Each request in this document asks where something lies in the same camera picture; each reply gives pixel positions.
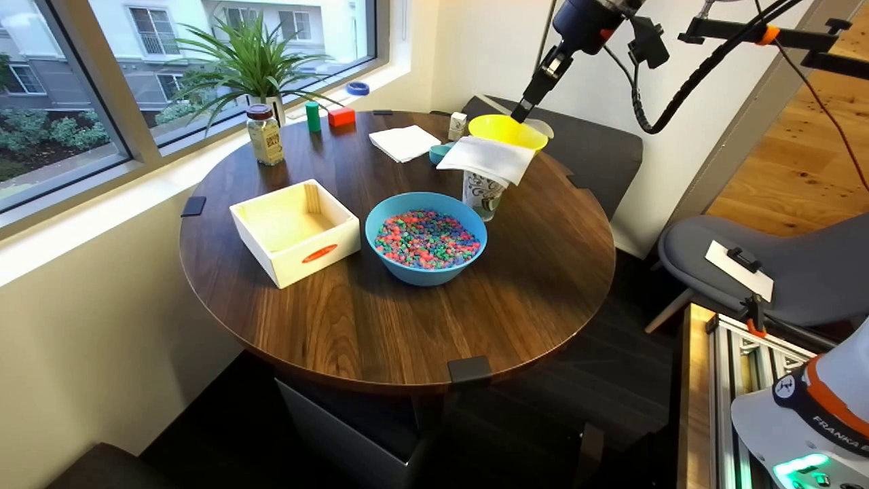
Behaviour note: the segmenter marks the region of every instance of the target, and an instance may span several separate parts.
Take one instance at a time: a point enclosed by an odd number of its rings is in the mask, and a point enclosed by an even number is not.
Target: green leaves
[[[202,55],[209,62],[192,69],[182,81],[182,95],[209,92],[209,102],[199,102],[197,115],[213,111],[213,119],[236,97],[281,97],[283,87],[304,80],[304,62],[320,61],[319,55],[289,55],[289,39],[281,24],[267,31],[264,17],[254,23],[232,24],[214,20],[214,34],[197,24],[186,24],[191,39],[179,39],[191,55]]]

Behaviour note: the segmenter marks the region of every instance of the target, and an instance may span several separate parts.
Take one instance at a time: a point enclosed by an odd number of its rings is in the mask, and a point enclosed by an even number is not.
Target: black cable
[[[816,97],[816,104],[821,106],[821,111],[825,115],[825,119],[837,127],[837,133],[840,133],[840,140],[841,140],[841,144],[846,144],[846,152],[848,152],[854,169],[858,172],[858,178],[862,178],[865,191],[869,191],[869,180],[867,180],[867,174],[865,174],[865,165],[862,165],[862,160],[858,160],[858,156],[856,156],[856,149],[854,149],[846,127],[840,125],[840,119],[833,116],[833,111],[831,111],[831,110],[822,104],[822,97],[817,95],[817,89],[816,89],[816,84],[810,81],[810,76],[791,61],[791,55],[784,53],[784,46],[782,46],[780,40],[776,40],[776,50],[780,50],[782,61],[791,66],[791,70],[793,70],[793,74],[803,81],[803,87],[812,92],[812,97]]]
[[[638,89],[638,76],[627,76],[630,84],[630,102],[632,102],[632,115],[638,119],[638,125],[647,133],[661,133],[674,115],[679,111],[679,106],[687,102],[687,95],[741,43],[751,40],[751,34],[756,34],[759,28],[768,24],[775,17],[784,13],[791,6],[797,6],[798,0],[776,0],[768,8],[759,12],[756,20],[751,20],[744,28],[738,28],[732,39],[726,39],[726,43],[719,43],[689,76],[687,81],[676,89],[676,95],[670,97],[670,104],[665,106],[665,111],[657,116],[657,122],[651,125],[647,119],[643,111],[643,102],[642,102],[642,89]]]
[[[604,53],[619,66],[619,70],[624,74],[624,80],[630,81],[630,70],[627,66],[604,43]]]

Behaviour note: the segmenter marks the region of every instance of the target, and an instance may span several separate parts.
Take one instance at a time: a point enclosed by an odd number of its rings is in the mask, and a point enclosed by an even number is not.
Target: blue bowl
[[[450,216],[457,217],[480,244],[480,250],[463,260],[455,263],[448,269],[419,269],[419,267],[407,267],[400,260],[385,259],[374,241],[377,235],[383,228],[383,222],[393,216],[402,213],[414,213],[414,210],[433,210],[437,216]],[[419,289],[433,289],[433,285],[444,285],[448,281],[455,281],[457,275],[463,275],[463,269],[467,269],[475,259],[483,255],[490,235],[486,235],[486,222],[480,220],[480,216],[475,210],[469,210],[467,205],[444,195],[444,193],[400,193],[392,198],[383,198],[364,220],[364,240],[370,241],[370,247],[380,255],[380,263],[402,284],[419,285]]]

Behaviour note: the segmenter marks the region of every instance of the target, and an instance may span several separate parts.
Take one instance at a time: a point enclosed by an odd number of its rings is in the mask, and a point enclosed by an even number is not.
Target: chair
[[[647,332],[661,328],[687,301],[734,317],[751,315],[751,289],[706,260],[712,240],[738,263],[756,263],[775,281],[771,305],[761,307],[761,317],[771,326],[817,339],[810,328],[869,315],[869,213],[801,237],[768,237],[699,216],[665,228],[657,241],[661,263],[687,290]]]

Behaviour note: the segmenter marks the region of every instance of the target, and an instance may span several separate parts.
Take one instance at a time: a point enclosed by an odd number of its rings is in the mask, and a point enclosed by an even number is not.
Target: table top
[[[402,191],[460,198],[460,172],[437,172],[426,159],[400,165],[370,144],[373,131],[406,125],[445,141],[448,116],[361,111],[345,133],[289,125],[286,165],[259,165],[244,144],[192,191],[207,207],[182,217],[182,273],[248,350],[323,384],[444,391],[535,365],[598,315],[616,273],[613,237],[594,195],[573,188],[545,152],[505,191],[486,252],[457,281],[410,289],[361,240],[359,252],[278,289],[239,240],[228,207],[302,180],[319,180],[361,222]],[[469,379],[450,370],[457,365],[469,368]]]

